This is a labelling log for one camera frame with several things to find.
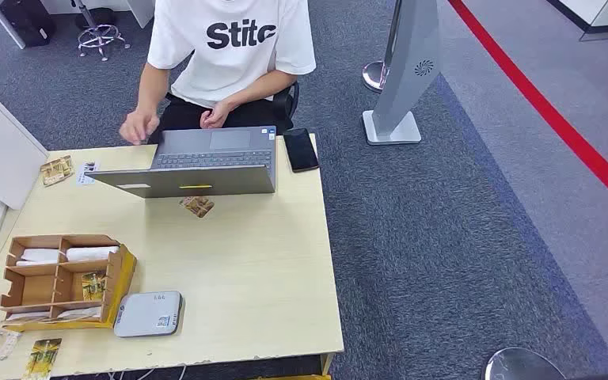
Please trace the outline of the person's right hand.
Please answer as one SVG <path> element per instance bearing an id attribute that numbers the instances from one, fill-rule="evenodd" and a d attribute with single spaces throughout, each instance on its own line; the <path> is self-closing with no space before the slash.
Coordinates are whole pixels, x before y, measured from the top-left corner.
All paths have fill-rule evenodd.
<path id="1" fill-rule="evenodd" d="M 146 143 L 159 125 L 159 118 L 155 109 L 137 107 L 127 114 L 121 124 L 120 136 L 132 145 Z"/>

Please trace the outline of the person's left hand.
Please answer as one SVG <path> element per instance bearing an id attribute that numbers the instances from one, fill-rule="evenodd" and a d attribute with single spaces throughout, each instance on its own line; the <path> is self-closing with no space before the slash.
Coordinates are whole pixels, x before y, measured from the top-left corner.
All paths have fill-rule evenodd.
<path id="1" fill-rule="evenodd" d="M 235 109 L 229 101 L 219 101 L 213 109 L 204 111 L 199 120 L 202 129 L 213 129 L 223 127 L 228 115 Z"/>

